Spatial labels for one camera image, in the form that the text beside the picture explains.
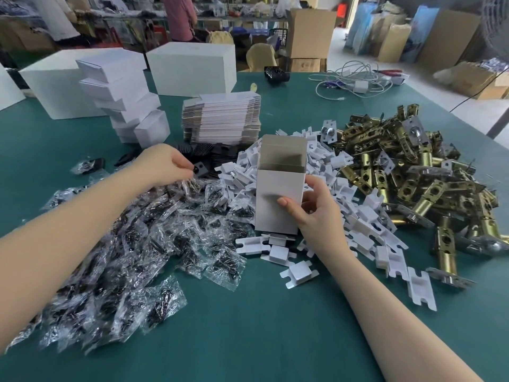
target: hand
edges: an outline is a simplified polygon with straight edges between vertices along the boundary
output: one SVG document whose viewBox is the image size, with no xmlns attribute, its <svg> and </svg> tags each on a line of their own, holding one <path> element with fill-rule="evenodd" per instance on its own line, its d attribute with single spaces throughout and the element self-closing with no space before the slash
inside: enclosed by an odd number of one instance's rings
<svg viewBox="0 0 509 382">
<path fill-rule="evenodd" d="M 149 188 L 189 180 L 194 174 L 194 165 L 177 149 L 166 144 L 143 150 L 128 169 L 136 172 L 137 179 L 146 180 Z"/>
<path fill-rule="evenodd" d="M 307 246 L 320 259 L 337 254 L 338 251 L 349 251 L 341 225 L 340 207 L 332 198 L 329 188 L 318 177 L 307 175 L 305 182 L 313 190 L 304 192 L 302 205 L 287 197 L 279 198 L 277 203 L 295 218 Z"/>
</svg>

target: stack of flat boxes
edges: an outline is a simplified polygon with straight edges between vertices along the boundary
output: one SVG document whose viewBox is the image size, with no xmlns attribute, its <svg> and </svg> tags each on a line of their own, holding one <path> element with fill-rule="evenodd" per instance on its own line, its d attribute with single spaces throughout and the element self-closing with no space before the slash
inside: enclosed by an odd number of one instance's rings
<svg viewBox="0 0 509 382">
<path fill-rule="evenodd" d="M 76 61 L 86 76 L 82 90 L 111 119 L 123 143 L 139 143 L 146 148 L 162 143 L 169 125 L 159 96 L 149 92 L 141 53 L 118 49 Z"/>
</svg>

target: green work table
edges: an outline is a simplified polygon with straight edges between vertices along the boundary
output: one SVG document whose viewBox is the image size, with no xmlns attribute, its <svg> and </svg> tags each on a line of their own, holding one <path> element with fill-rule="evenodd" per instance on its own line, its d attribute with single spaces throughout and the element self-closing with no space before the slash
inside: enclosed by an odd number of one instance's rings
<svg viewBox="0 0 509 382">
<path fill-rule="evenodd" d="M 393 87 L 372 99 L 325 91 L 346 97 L 327 101 L 315 95 L 307 74 L 292 74 L 289 83 L 271 87 L 262 74 L 239 73 L 235 91 L 249 90 L 251 83 L 257 83 L 262 96 L 262 133 L 281 128 L 291 134 L 309 126 L 318 130 L 326 119 L 344 126 L 351 114 L 392 116 L 400 104 L 419 103 L 427 130 L 440 130 L 462 152 L 462 160 L 475 159 L 481 182 L 491 180 L 487 175 L 500 181 L 502 206 L 495 214 L 500 231 L 509 232 L 504 207 L 509 202 L 509 151 L 414 89 Z M 172 131 L 167 142 L 181 141 L 183 98 L 160 98 Z M 108 117 L 53 121 L 35 99 L 1 111 L 0 128 L 0 235 L 39 215 L 56 190 L 85 184 L 85 177 L 69 172 L 79 160 L 104 157 L 111 172 L 129 150 Z M 397 234 L 410 246 L 407 265 L 417 271 L 437 265 L 429 254 L 431 231 Z M 438 312 L 414 305 L 400 277 L 385 279 L 373 262 L 359 259 L 481 378 L 509 380 L 509 259 L 459 254 L 460 275 L 478 284 L 458 292 L 433 281 Z M 258 258 L 248 259 L 236 292 L 178 272 L 188 305 L 146 336 L 136 332 L 126 343 L 85 356 L 79 345 L 60 354 L 55 345 L 40 350 L 34 334 L 0 358 L 0 380 L 383 380 L 345 297 L 318 259 L 312 262 L 320 276 L 291 290 L 279 276 L 284 268 Z"/>
</svg>

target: large white box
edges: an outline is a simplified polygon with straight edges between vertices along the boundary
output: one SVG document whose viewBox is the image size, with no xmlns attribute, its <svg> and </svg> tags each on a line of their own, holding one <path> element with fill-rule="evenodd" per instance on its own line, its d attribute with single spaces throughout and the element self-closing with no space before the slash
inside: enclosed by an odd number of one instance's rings
<svg viewBox="0 0 509 382">
<path fill-rule="evenodd" d="M 297 234 L 297 223 L 277 203 L 280 197 L 302 201 L 308 141 L 297 136 L 265 134 L 258 158 L 256 185 L 257 231 Z"/>
<path fill-rule="evenodd" d="M 21 102 L 23 99 L 25 99 L 25 95 L 0 64 L 0 110 Z"/>
<path fill-rule="evenodd" d="M 105 83 L 113 83 L 133 71 L 143 71 L 147 68 L 142 53 L 123 48 L 78 59 L 76 63 L 85 77 Z"/>
<path fill-rule="evenodd" d="M 166 113 L 161 110 L 152 111 L 135 129 L 134 133 L 139 145 L 147 147 L 166 141 L 169 135 L 169 124 Z"/>
<path fill-rule="evenodd" d="M 148 52 L 147 60 L 159 95 L 230 93 L 237 82 L 231 44 L 167 43 Z"/>
<path fill-rule="evenodd" d="M 147 80 L 143 71 L 133 71 L 122 79 L 113 83 L 105 83 L 100 80 L 85 78 L 80 80 L 80 87 L 93 99 L 117 101 L 129 96 L 133 101 L 140 100 L 149 93 Z"/>
<path fill-rule="evenodd" d="M 139 101 L 133 103 L 127 111 L 111 110 L 108 108 L 103 108 L 102 110 L 108 114 L 112 120 L 118 123 L 124 123 L 124 126 L 121 127 L 132 127 L 132 125 L 139 125 L 143 119 L 160 106 L 159 95 L 148 93 Z"/>
<path fill-rule="evenodd" d="M 67 49 L 32 64 L 19 73 L 52 119 L 104 116 L 79 86 L 83 74 L 76 60 L 113 48 Z"/>
</svg>

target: white cable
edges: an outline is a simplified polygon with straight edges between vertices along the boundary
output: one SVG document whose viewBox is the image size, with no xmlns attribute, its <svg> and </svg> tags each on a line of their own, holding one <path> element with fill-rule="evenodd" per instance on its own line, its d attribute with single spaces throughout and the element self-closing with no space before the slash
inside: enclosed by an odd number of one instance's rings
<svg viewBox="0 0 509 382">
<path fill-rule="evenodd" d="M 392 87 L 392 80 L 384 79 L 382 76 L 382 74 L 372 70 L 371 64 L 364 63 L 359 60 L 350 60 L 349 62 L 343 64 L 341 68 L 338 68 L 335 71 L 311 74 L 308 78 L 309 80 L 319 82 L 315 88 L 315 92 L 319 97 L 327 100 L 343 100 L 344 98 L 328 98 L 323 96 L 318 92 L 318 89 L 323 84 L 334 83 L 337 85 L 337 87 L 347 90 L 360 98 L 372 98 L 374 96 L 383 94 L 385 91 Z M 370 87 L 366 94 L 358 94 L 353 92 L 353 87 L 355 85 L 355 81 L 357 80 L 366 80 L 369 83 Z"/>
</svg>

